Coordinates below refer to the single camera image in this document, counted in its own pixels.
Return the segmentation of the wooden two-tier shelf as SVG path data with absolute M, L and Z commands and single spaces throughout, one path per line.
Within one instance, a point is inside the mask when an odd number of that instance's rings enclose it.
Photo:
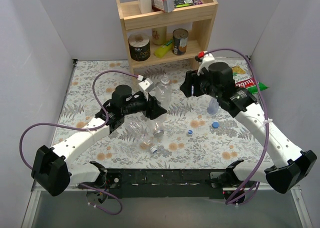
M 192 68 L 195 68 L 196 62 L 192 60 L 199 52 L 208 49 L 216 12 L 218 10 L 217 0 L 201 0 L 201 2 L 202 4 L 200 5 L 177 8 L 170 13 L 155 11 L 142 14 L 138 7 L 137 0 L 130 2 L 116 0 L 131 72 L 141 67 L 184 59 L 188 59 L 191 62 Z M 154 52 L 159 46 L 151 43 L 151 56 L 147 60 L 135 61 L 131 58 L 128 33 L 150 31 L 152 28 L 163 26 L 167 28 L 182 28 L 182 26 L 187 23 L 191 23 L 192 27 L 188 30 L 187 51 L 184 55 L 174 55 L 172 52 L 168 52 L 163 58 L 157 58 Z

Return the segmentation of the red grey carton box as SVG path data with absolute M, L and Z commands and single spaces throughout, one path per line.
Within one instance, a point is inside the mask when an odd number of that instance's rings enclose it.
M 175 9 L 174 0 L 151 0 L 153 10 L 160 10 L 166 13 L 172 12 Z

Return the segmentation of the tin food can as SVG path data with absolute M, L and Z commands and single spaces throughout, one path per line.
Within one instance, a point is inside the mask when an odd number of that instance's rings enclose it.
M 173 54 L 184 55 L 187 50 L 189 32 L 186 29 L 178 28 L 172 34 Z

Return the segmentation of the floral patterned table mat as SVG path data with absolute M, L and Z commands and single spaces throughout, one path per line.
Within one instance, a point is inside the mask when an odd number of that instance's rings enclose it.
M 180 91 L 185 73 L 191 69 L 188 60 L 139 68 L 136 74 L 159 83 L 168 76 L 172 87 L 168 115 L 164 120 L 164 135 L 154 139 L 156 154 L 151 154 L 128 132 L 128 124 L 138 121 L 150 131 L 149 121 L 137 113 L 125 118 L 110 136 L 97 141 L 75 161 L 82 165 L 96 161 L 107 168 L 223 169 L 237 159 L 255 164 L 262 146 L 253 135 L 228 113 L 219 110 L 207 113 L 209 96 L 185 98 Z M 136 89 L 128 76 L 129 64 L 120 61 L 79 61 L 59 122 L 81 128 L 99 110 L 97 99 L 107 101 L 118 85 Z

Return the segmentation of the white tall bottle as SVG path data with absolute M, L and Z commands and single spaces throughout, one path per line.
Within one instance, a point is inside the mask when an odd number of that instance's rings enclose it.
M 142 14 L 152 12 L 152 2 L 151 1 L 152 0 L 138 0 L 138 6 L 139 6 L 140 12 Z

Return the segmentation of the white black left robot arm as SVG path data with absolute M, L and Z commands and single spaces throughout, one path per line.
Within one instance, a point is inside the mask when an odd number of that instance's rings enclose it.
M 41 146 L 35 155 L 31 177 L 53 197 L 61 194 L 69 185 L 89 183 L 95 188 L 106 184 L 107 172 L 97 162 L 89 162 L 80 167 L 72 166 L 73 161 L 95 142 L 109 136 L 125 121 L 125 116 L 143 113 L 150 120 L 166 114 L 154 96 L 139 91 L 135 94 L 128 85 L 119 85 L 104 103 L 84 131 L 74 133 L 64 141 L 47 147 Z

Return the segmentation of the yellow green packet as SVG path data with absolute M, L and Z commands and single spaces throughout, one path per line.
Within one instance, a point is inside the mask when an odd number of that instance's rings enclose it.
M 166 41 L 163 45 L 158 47 L 155 50 L 154 55 L 157 58 L 163 58 L 170 50 L 172 50 L 172 48 L 173 48 L 173 39 L 170 39 Z

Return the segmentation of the black wrapped paper roll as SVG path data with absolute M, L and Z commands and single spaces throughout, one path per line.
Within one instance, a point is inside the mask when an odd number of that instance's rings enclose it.
M 128 38 L 131 58 L 134 61 L 146 61 L 151 55 L 150 38 L 145 33 L 133 33 Z

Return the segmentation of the clear bottle with silver cap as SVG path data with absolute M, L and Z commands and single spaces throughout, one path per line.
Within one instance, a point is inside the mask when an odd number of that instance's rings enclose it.
M 165 133 L 165 128 L 161 119 L 157 118 L 149 120 L 148 122 L 150 131 L 155 138 L 162 137 Z

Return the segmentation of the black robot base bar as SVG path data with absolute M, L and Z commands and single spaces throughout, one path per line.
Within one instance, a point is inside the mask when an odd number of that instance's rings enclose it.
M 81 182 L 107 191 L 117 198 L 197 198 L 226 199 L 242 182 L 226 169 L 102 169 L 95 182 Z

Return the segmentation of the clear bottle with white cap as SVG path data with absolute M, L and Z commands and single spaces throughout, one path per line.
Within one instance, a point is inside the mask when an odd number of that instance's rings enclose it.
M 168 111 L 172 97 L 172 85 L 168 76 L 161 78 L 161 82 L 156 87 L 155 97 L 160 102 L 161 107 Z

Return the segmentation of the green white chips bag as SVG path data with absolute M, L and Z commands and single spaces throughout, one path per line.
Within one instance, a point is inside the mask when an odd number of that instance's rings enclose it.
M 232 72 L 236 86 L 246 88 L 253 95 L 258 93 L 255 80 L 247 69 L 240 66 L 234 66 L 232 67 Z

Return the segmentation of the cream cylindrical jar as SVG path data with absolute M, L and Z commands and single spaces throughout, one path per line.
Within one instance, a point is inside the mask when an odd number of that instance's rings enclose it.
M 157 27 L 157 28 L 152 28 L 152 42 L 155 45 L 163 45 L 166 42 L 167 38 L 167 27 Z

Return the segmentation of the clear bottle with blue cap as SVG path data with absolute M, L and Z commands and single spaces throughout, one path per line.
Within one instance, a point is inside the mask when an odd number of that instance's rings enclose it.
M 207 113 L 210 115 L 215 115 L 219 110 L 219 103 L 216 98 L 212 98 L 207 107 Z

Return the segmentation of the crushed clear bottle blue-white cap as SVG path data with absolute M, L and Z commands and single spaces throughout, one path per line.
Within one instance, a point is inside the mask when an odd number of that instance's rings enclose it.
M 139 142 L 139 144 L 148 150 L 151 154 L 157 153 L 157 148 L 154 145 L 153 139 L 148 134 L 146 128 L 143 126 L 141 122 L 131 121 L 128 124 L 129 134 L 133 136 L 135 140 Z

